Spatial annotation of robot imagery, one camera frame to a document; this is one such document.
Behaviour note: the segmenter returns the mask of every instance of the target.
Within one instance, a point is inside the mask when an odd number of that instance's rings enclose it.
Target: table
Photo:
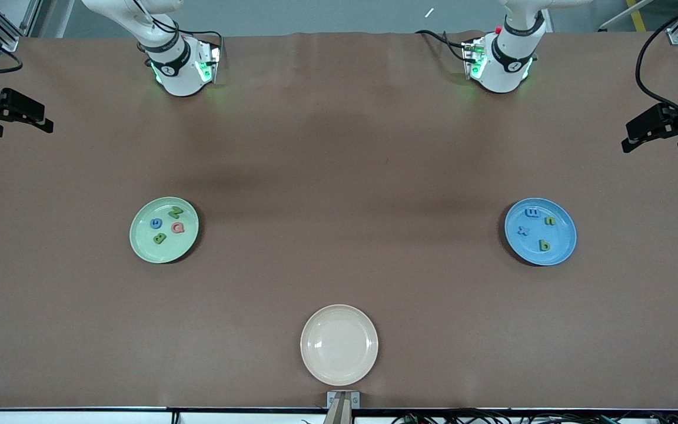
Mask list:
[[[56,126],[0,139],[0,406],[322,405],[299,336],[347,303],[380,338],[366,407],[678,408],[678,153],[619,146],[646,37],[548,34],[507,95],[420,35],[233,38],[190,98],[132,40],[24,40],[0,87]],[[159,266],[127,233],[161,196],[204,229]],[[505,247],[530,196],[576,222],[559,266]]]

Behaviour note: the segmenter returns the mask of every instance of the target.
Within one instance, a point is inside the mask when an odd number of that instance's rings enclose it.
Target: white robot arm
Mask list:
[[[197,93],[215,80],[219,46],[183,35],[166,13],[183,0],[83,0],[92,11],[129,31],[151,59],[156,80],[174,96]]]
[[[489,91],[508,93],[527,78],[535,47],[546,33],[543,9],[573,8],[592,0],[498,0],[506,8],[500,32],[465,45],[465,71]]]

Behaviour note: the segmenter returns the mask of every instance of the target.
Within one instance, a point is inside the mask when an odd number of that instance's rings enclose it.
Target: plate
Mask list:
[[[198,217],[184,199],[162,197],[140,209],[129,226],[129,245],[143,260],[167,263],[184,255],[195,243]]]
[[[536,265],[562,263],[577,245],[570,215],[544,198],[526,198],[514,204],[506,214],[504,231],[514,252]]]
[[[378,356],[378,334],[363,311],[348,305],[326,306],[302,329],[305,367],[323,383],[346,386],[367,374]]]

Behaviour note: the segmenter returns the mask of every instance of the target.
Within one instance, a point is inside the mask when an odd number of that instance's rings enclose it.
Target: blue plate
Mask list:
[[[504,231],[514,252],[536,265],[562,263],[577,245],[570,215],[544,198],[526,198],[514,204],[506,214]]]

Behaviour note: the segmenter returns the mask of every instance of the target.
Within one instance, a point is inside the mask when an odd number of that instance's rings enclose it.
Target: white plate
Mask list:
[[[378,334],[363,311],[326,306],[313,314],[300,337],[302,362],[315,378],[331,386],[357,383],[378,356]]]

